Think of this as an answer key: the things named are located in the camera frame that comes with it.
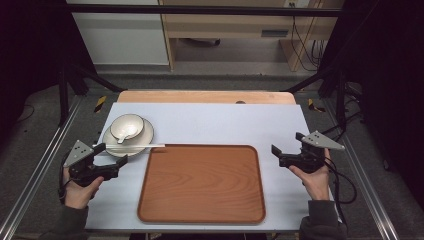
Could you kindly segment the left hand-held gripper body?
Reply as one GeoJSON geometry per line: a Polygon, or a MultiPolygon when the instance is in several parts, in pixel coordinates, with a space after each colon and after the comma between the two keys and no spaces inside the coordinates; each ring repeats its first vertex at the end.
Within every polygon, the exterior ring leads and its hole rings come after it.
{"type": "Polygon", "coordinates": [[[116,163],[98,166],[94,164],[94,149],[77,140],[67,155],[63,167],[69,170],[70,179],[82,187],[90,185],[97,177],[105,181],[116,178],[119,168],[116,163]]]}

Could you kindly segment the white chopstick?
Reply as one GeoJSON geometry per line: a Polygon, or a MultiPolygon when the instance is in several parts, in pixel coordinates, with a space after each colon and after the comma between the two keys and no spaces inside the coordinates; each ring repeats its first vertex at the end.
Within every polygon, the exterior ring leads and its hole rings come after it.
{"type": "Polygon", "coordinates": [[[89,145],[90,147],[92,147],[93,149],[95,147],[104,147],[106,149],[138,149],[138,148],[162,148],[162,147],[166,147],[165,144],[147,144],[147,145],[123,145],[123,144],[106,144],[106,143],[101,143],[101,144],[97,144],[97,145],[89,145]]]}
{"type": "Polygon", "coordinates": [[[106,145],[106,149],[145,149],[145,148],[162,148],[166,147],[165,144],[153,144],[153,145],[106,145]]]}

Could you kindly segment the person's left hand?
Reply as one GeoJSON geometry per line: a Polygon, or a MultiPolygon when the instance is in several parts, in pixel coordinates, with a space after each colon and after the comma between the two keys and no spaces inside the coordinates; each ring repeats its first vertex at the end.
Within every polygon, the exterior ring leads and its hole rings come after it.
{"type": "Polygon", "coordinates": [[[102,176],[97,177],[90,185],[81,187],[70,179],[69,170],[63,170],[63,180],[65,186],[65,205],[74,209],[85,209],[89,201],[96,195],[104,181],[102,176]]]}

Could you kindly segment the white ceramic spoon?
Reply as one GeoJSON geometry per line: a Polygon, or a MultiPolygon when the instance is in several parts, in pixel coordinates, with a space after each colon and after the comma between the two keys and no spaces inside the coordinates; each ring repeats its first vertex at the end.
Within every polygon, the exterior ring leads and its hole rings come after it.
{"type": "Polygon", "coordinates": [[[134,127],[122,128],[117,131],[118,134],[118,144],[122,144],[128,137],[133,136],[137,132],[137,129],[134,127]]]}

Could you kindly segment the yellow black hazard tape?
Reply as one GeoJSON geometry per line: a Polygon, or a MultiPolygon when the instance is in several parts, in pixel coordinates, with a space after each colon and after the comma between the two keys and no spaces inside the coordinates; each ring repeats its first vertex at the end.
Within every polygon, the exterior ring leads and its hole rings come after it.
{"type": "Polygon", "coordinates": [[[101,96],[101,97],[99,97],[99,99],[98,99],[98,101],[96,103],[96,106],[94,108],[94,113],[99,113],[101,111],[102,106],[105,103],[106,99],[107,99],[107,96],[101,96]]]}
{"type": "Polygon", "coordinates": [[[316,112],[320,112],[320,113],[326,112],[325,108],[323,108],[323,107],[317,107],[314,104],[313,99],[310,99],[310,98],[308,99],[308,109],[311,110],[311,111],[316,111],[316,112]]]}

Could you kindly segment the white ceramic plate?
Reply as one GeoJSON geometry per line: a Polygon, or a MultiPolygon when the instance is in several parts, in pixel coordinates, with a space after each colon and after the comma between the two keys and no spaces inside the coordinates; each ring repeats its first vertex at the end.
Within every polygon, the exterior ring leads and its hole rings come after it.
{"type": "Polygon", "coordinates": [[[117,143],[117,139],[112,135],[110,127],[103,135],[102,142],[107,145],[106,152],[115,157],[124,155],[133,156],[145,150],[145,145],[149,145],[154,137],[154,129],[148,120],[144,120],[144,128],[141,133],[131,139],[126,139],[122,144],[117,143]]]}

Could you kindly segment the white ceramic bowl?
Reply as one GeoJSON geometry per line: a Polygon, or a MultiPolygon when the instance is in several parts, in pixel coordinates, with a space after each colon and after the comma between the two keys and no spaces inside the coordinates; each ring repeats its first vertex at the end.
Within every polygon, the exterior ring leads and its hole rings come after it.
{"type": "Polygon", "coordinates": [[[127,139],[134,138],[142,132],[144,128],[144,120],[142,117],[136,114],[121,115],[112,122],[110,126],[110,132],[112,136],[118,140],[117,131],[127,127],[134,127],[137,129],[137,132],[133,136],[128,137],[127,139]]]}

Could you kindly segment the pale blue table mat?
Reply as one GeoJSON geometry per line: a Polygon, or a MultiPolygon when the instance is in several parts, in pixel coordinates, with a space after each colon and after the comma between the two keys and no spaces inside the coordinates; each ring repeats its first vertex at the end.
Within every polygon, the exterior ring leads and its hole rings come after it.
{"type": "Polygon", "coordinates": [[[137,216],[148,155],[129,159],[115,179],[103,183],[89,204],[86,228],[112,232],[284,232],[297,230],[308,214],[309,195],[299,178],[278,165],[273,145],[298,153],[295,134],[309,133],[294,104],[115,103],[106,126],[121,115],[137,114],[154,128],[155,143],[250,145],[257,150],[265,218],[259,223],[153,223],[137,216]]]}

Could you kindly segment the brown wooden tray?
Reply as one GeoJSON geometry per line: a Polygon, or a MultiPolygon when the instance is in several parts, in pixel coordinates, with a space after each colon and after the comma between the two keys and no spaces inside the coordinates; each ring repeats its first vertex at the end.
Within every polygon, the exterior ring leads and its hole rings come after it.
{"type": "Polygon", "coordinates": [[[266,210],[256,149],[196,144],[152,149],[137,213],[148,223],[262,222],[266,210]]]}

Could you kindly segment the light wooden table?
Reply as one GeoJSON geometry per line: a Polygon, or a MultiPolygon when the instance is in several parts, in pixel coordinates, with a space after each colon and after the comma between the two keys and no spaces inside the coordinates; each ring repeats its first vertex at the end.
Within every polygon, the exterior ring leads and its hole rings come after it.
{"type": "Polygon", "coordinates": [[[117,101],[119,103],[296,104],[291,93],[266,91],[126,90],[119,94],[117,101]]]}

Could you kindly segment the black curtain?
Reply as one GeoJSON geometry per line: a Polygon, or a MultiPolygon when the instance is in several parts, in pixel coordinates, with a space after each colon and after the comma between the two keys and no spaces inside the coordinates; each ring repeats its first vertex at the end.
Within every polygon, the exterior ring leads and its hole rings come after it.
{"type": "Polygon", "coordinates": [[[0,144],[10,136],[26,99],[58,84],[62,63],[93,73],[66,0],[0,0],[0,144]]]}
{"type": "Polygon", "coordinates": [[[383,156],[424,210],[424,0],[344,0],[322,65],[348,40],[341,68],[383,156]]]}

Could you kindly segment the white cabinet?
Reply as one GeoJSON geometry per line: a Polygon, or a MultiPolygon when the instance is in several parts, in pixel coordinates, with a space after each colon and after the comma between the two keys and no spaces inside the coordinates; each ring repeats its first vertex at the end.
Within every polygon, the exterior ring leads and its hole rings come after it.
{"type": "Polygon", "coordinates": [[[73,13],[95,65],[167,65],[159,14],[73,13]]]}

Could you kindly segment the light wooden desk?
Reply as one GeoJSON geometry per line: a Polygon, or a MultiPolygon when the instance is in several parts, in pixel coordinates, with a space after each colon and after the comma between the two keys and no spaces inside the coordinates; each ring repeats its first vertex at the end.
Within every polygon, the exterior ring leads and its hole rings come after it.
{"type": "MultiPolygon", "coordinates": [[[[340,9],[345,0],[158,0],[158,2],[163,6],[340,9]]],[[[337,21],[335,17],[178,14],[164,14],[162,20],[165,36],[169,39],[277,39],[292,71],[298,70],[303,63],[307,45],[314,41],[327,41],[337,21]]]]}

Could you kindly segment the black frame strut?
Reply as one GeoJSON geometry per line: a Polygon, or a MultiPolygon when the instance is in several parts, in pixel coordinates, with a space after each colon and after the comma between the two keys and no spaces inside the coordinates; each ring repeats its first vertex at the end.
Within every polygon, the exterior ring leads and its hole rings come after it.
{"type": "Polygon", "coordinates": [[[96,72],[89,71],[77,64],[63,63],[58,77],[60,98],[60,126],[66,122],[70,115],[68,86],[71,86],[76,95],[85,95],[89,91],[89,88],[84,81],[85,78],[91,79],[115,93],[121,93],[122,91],[125,91],[125,88],[121,88],[112,84],[106,79],[100,77],[96,72]]]}
{"type": "Polygon", "coordinates": [[[336,92],[335,118],[338,126],[345,130],[347,126],[344,107],[346,80],[340,68],[326,67],[323,70],[319,70],[306,80],[286,89],[286,92],[294,94],[318,80],[322,80],[322,84],[318,89],[318,95],[321,98],[329,98],[333,92],[336,92]]]}

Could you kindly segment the black horizontal frame bar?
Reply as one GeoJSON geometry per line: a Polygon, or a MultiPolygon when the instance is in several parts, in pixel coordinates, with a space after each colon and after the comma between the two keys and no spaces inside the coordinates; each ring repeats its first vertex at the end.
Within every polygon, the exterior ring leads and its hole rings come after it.
{"type": "Polygon", "coordinates": [[[345,14],[338,9],[268,8],[233,6],[177,6],[177,5],[107,5],[65,4],[64,8],[77,13],[119,14],[187,14],[187,15],[252,15],[252,16],[302,16],[339,17],[345,14]]]}

